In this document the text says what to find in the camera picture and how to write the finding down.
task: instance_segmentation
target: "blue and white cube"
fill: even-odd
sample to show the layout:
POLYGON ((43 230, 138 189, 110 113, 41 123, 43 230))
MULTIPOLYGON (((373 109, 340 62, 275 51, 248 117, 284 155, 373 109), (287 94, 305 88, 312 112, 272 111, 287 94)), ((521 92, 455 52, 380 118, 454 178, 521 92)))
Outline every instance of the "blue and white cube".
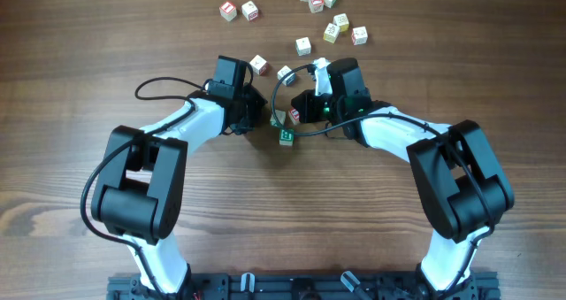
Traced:
MULTIPOLYGON (((291 72, 291 68, 289 68, 289 67, 286 66, 286 65, 283 66, 283 67, 281 68, 281 70, 279 70, 279 71, 277 72, 277 79, 281 80, 281 78, 283 78, 283 77, 285 76, 285 74, 290 73, 290 72, 291 72)), ((283 80, 283 84, 285 84, 285 86, 288 87, 289 85, 291 85, 291 84, 294 82, 294 79, 296 79, 295 73, 293 73, 293 74, 289 75, 288 77, 286 77, 286 78, 283 80)))

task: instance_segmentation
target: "robotic arm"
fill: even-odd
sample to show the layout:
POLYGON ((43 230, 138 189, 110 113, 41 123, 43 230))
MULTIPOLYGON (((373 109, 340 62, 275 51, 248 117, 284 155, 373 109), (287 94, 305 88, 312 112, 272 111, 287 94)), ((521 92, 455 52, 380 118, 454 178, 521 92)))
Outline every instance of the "robotic arm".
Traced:
POLYGON ((125 143, 142 141, 132 142, 102 169, 91 212, 111 234, 131 243, 128 248, 141 274, 110 278, 107 299, 499 298, 495 273, 470 270, 479 241, 493 232, 514 203, 485 135, 472 121, 434 124, 372 101, 353 58, 333 63, 319 59, 307 66, 316 87, 302 92, 292 105, 302 123, 327 120, 332 128, 342 127, 347 138, 410 163, 434 229, 429 251, 416 271, 357 276, 192 274, 172 233, 180 213, 187 155, 228 127, 244 134, 258 122, 266 102, 251 82, 243 84, 246 67, 243 61, 219 57, 206 90, 190 95, 170 117, 142 129, 117 127, 111 133, 106 157, 125 143), (455 180, 450 171, 457 165, 467 172, 455 180), (141 169, 153 172, 149 183, 127 178, 126 170, 141 169))

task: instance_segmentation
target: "wire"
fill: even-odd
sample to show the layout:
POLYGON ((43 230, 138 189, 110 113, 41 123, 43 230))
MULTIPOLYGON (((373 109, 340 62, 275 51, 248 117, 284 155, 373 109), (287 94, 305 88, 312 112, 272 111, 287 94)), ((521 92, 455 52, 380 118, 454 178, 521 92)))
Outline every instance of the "wire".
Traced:
MULTIPOLYGON (((411 118, 407 118, 401 115, 395 115, 392 113, 374 113, 374 114, 367 114, 367 115, 363 115, 361 117, 357 117, 357 118, 353 118, 353 119, 349 119, 346 121, 342 121, 341 119, 341 115, 339 113, 339 119, 340 119, 340 123, 333 125, 331 127, 326 127, 322 130, 318 130, 318 131, 314 131, 314 132, 307 132, 307 133, 297 133, 294 132, 292 130, 287 130, 285 129, 285 127, 283 126, 283 124, 279 121, 279 119, 277 118, 277 115, 275 115, 275 98, 277 96, 277 91, 279 89, 279 86, 281 85, 281 83, 291 74, 293 73, 297 73, 299 71, 301 71, 302 69, 305 68, 309 68, 312 65, 301 65, 293 70, 291 70, 291 72, 286 73, 283 77, 281 77, 281 79, 277 82, 277 84, 275 85, 275 88, 273 89, 273 95, 272 95, 272 116, 273 118, 275 118, 275 123, 276 126, 280 129, 285 130, 286 132, 293 134, 295 136, 314 136, 314 135, 321 135, 324 134, 326 136, 328 136, 328 132, 339 128, 339 127, 343 127, 347 124, 350 123, 354 123, 363 119, 373 119, 373 118, 389 118, 389 119, 400 119, 400 120, 404 120, 406 122, 409 122, 417 127, 422 128, 425 131, 428 131, 432 134, 434 134, 435 136, 437 136, 438 138, 440 138, 441 140, 444 139, 444 136, 438 132, 437 130, 429 127, 428 124, 426 123, 422 123, 419 122, 415 119, 411 119, 411 118)), ((340 99, 341 97, 338 99, 338 104, 337 106, 340 106, 340 99)), ((479 199, 479 202, 482 205, 482 208, 484 209, 484 213, 487 216, 487 224, 489 226, 489 230, 481 235, 478 235, 475 239, 473 239, 470 242, 471 248, 468 249, 468 253, 466 254, 466 258, 462 263, 462 267, 460 268, 460 270, 458 271, 458 273, 456 274, 456 277, 450 282, 450 284, 448 285, 448 287, 442 291, 440 291, 440 298, 444 299, 447 297, 447 295, 451 294, 452 291, 454 291, 454 289, 456 288, 456 286, 458 285, 458 281, 463 277, 464 273, 466 272, 468 266, 470 266, 471 263, 471 259, 473 258, 474 252, 475 250, 478 248, 478 244, 479 241, 486 238, 487 236, 491 235, 493 233, 493 231, 495 230, 495 223, 493 220, 493 215, 489 210, 489 206, 487 205, 487 201, 486 198, 481 190, 481 187, 479 186, 478 182, 476 181, 476 178, 474 177, 474 175, 472 174, 472 172, 470 171, 470 168, 468 168, 468 166, 465 164, 464 160, 462 159, 462 157, 460 156, 460 154, 458 154, 458 152, 456 151, 456 149, 454 148, 454 146, 452 146, 452 144, 450 144, 450 142, 444 142, 447 151, 449 153, 449 155, 455 159, 456 163, 463 169, 464 173, 466 174, 466 176, 468 177, 468 179, 470 180, 471 186, 474 188, 474 192, 476 193, 476 196, 479 199)))
POLYGON ((133 138, 132 140, 125 142, 124 144, 120 145, 117 149, 115 149, 112 153, 110 153, 108 156, 104 157, 103 161, 95 168, 95 170, 90 174, 90 176, 87 179, 87 182, 85 183, 85 187, 82 190, 82 196, 80 197, 80 217, 82 218, 82 221, 85 223, 85 225, 87 226, 87 228, 95 235, 107 240, 107 241, 111 241, 111 242, 117 242, 117 243, 122 243, 125 244, 129 247, 131 247, 132 249, 135 250, 135 254, 136 256, 138 256, 140 258, 141 261, 141 266, 143 267, 143 271, 145 271, 146 275, 149 278, 149 281, 151 282, 151 285, 153 286, 153 289, 157 292, 159 298, 161 298, 162 300, 168 299, 169 296, 165 295, 163 293, 163 291, 161 291, 161 289, 159 288, 159 286, 157 285, 156 282, 156 278, 155 276, 151 273, 151 269, 149 268, 148 265, 148 261, 145 258, 143 252, 142 252, 142 248, 138 245, 136 245, 133 242, 130 242, 128 240, 125 239, 121 239, 118 238, 116 236, 113 235, 107 235, 104 234, 102 232, 100 232, 99 230, 97 230, 94 225, 92 224, 92 222, 90 222, 90 219, 88 219, 88 215, 87 215, 87 200, 88 200, 88 192, 90 191, 90 188, 92 187, 93 182, 95 181, 96 177, 100 174, 100 172, 108 165, 108 163, 110 163, 119 153, 121 153, 123 150, 131 147, 132 145, 137 144, 139 141, 143 140, 146 137, 155 135, 157 133, 161 133, 166 131, 167 129, 169 129, 170 127, 174 126, 175 124, 181 122, 182 120, 186 119, 189 115, 191 115, 195 109, 196 109, 196 104, 193 102, 193 100, 189 99, 187 96, 140 96, 139 92, 140 90, 150 84, 151 82, 155 82, 155 81, 178 81, 178 82, 183 82, 186 83, 188 85, 191 85, 193 87, 196 88, 200 88, 203 89, 203 87, 191 82, 191 81, 186 81, 183 79, 179 79, 179 78, 173 78, 173 77, 159 77, 159 78, 154 78, 154 79, 150 79, 147 80, 145 82, 143 82, 142 84, 140 84, 138 86, 138 88, 135 90, 135 97, 140 99, 140 100, 145 100, 145 101, 150 101, 150 100, 184 100, 188 103, 191 104, 190 109, 183 113, 182 115, 180 115, 177 119, 174 119, 173 121, 162 125, 161 127, 156 128, 155 130, 149 131, 143 135, 138 135, 135 138, 133 138))

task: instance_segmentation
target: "black mounting base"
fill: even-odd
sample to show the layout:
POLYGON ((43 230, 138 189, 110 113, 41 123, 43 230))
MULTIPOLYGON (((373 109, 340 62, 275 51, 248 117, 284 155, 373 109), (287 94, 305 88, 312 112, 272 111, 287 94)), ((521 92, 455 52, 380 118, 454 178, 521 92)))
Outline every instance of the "black mounting base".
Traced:
MULTIPOLYGON (((374 300, 433 299, 423 285, 417 285, 415 272, 357 274, 361 287, 374 300)), ((193 292, 182 300, 359 300, 340 282, 339 275, 258 275, 254 292, 241 292, 241 276, 225 273, 192 275, 193 292)), ((500 299, 497 273, 471 273, 465 287, 448 300, 500 299)), ((106 300, 159 300, 140 284, 140 275, 111 277, 106 300)))

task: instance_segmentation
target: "table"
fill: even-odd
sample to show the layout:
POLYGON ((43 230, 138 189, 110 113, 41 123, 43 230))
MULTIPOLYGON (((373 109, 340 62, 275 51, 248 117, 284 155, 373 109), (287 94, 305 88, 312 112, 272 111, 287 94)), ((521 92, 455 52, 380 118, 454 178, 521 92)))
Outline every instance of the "table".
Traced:
MULTIPOLYGON (((516 205, 472 267, 498 271, 505 299, 564 298, 564 0, 338 0, 317 14, 299 0, 253 0, 261 17, 252 23, 226 22, 224 1, 0 0, 2 298, 99 299, 107 277, 137 271, 124 246, 82 224, 82 186, 114 127, 180 107, 135 100, 137 84, 201 83, 219 54, 268 60, 254 80, 264 96, 283 65, 355 57, 374 99, 434 122, 477 121, 516 205), (367 27, 365 45, 323 41, 343 12, 367 27), (294 40, 304 36, 313 51, 299 57, 294 40)), ((300 73, 277 106, 307 88, 300 73)), ((281 147, 269 124, 203 145, 184 189, 175 233, 195 273, 413 270, 432 231, 408 164, 323 136, 281 147)))

